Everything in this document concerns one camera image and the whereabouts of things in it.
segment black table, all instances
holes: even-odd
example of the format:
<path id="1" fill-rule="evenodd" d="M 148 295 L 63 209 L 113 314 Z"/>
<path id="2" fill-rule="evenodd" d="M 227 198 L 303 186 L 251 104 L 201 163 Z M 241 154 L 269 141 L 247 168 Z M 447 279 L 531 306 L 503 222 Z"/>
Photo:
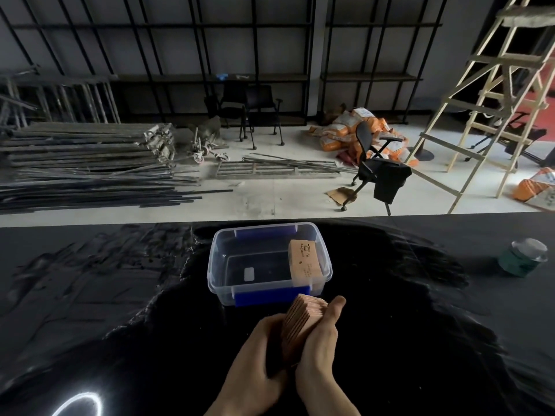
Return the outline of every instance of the black table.
<path id="1" fill-rule="evenodd" d="M 555 250 L 555 215 L 313 222 L 334 268 L 323 298 L 347 298 L 334 374 L 362 414 L 553 413 L 553 260 L 518 279 L 495 258 L 521 237 Z M 0 414 L 50 415 L 84 391 L 105 415 L 202 414 L 256 322 L 288 307 L 208 291 L 212 236 L 237 225 L 0 229 Z M 292 411 L 293 386 L 270 412 Z"/>

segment chair backrest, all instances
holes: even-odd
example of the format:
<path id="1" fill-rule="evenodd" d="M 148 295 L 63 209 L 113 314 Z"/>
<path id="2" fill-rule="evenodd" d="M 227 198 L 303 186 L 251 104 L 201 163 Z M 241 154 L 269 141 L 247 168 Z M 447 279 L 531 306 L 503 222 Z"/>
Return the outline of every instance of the chair backrest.
<path id="1" fill-rule="evenodd" d="M 246 107 L 253 108 L 274 108 L 274 97 L 272 97 L 272 86 L 253 85 L 245 90 Z"/>
<path id="2" fill-rule="evenodd" d="M 220 108 L 218 104 L 218 98 L 216 97 L 216 95 L 205 97 L 204 105 L 206 105 L 206 109 L 208 110 L 208 118 L 217 116 Z"/>
<path id="3" fill-rule="evenodd" d="M 356 127 L 356 139 L 360 143 L 360 147 L 362 147 L 362 154 L 359 161 L 364 162 L 366 160 L 366 152 L 370 150 L 370 146 L 372 145 L 372 132 L 364 121 Z"/>
<path id="4" fill-rule="evenodd" d="M 224 82 L 224 96 L 221 97 L 222 102 L 233 102 L 237 104 L 244 104 L 246 83 L 240 81 L 225 81 Z"/>

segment right hand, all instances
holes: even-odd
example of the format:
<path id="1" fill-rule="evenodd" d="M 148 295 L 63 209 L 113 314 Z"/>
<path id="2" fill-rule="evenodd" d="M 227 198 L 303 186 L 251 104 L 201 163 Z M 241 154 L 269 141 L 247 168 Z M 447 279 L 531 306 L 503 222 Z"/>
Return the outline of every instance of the right hand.
<path id="1" fill-rule="evenodd" d="M 301 361 L 295 371 L 297 392 L 305 404 L 316 398 L 324 385 L 335 384 L 331 371 L 337 343 L 335 323 L 346 302 L 343 296 L 335 297 L 322 320 L 306 339 Z"/>

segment black round base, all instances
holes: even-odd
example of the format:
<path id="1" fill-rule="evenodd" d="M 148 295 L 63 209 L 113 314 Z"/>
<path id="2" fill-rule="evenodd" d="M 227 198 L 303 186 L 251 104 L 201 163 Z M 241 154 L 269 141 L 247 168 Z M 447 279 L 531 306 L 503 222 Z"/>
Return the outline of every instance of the black round base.
<path id="1" fill-rule="evenodd" d="M 407 147 L 407 149 L 410 153 L 412 153 L 413 147 Z M 435 155 L 429 150 L 422 148 L 419 152 L 415 154 L 415 158 L 421 162 L 429 162 L 430 160 L 434 160 Z"/>

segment left hand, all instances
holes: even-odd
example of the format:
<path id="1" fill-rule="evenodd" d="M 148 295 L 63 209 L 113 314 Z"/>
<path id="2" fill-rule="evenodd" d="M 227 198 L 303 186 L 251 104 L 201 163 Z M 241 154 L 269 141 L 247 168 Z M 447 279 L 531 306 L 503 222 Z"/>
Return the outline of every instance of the left hand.
<path id="1" fill-rule="evenodd" d="M 287 372 L 274 377 L 266 373 L 266 351 L 270 333 L 278 328 L 285 314 L 260 320 L 241 347 L 227 373 L 216 401 L 205 416 L 258 416 L 280 398 L 287 383 Z"/>

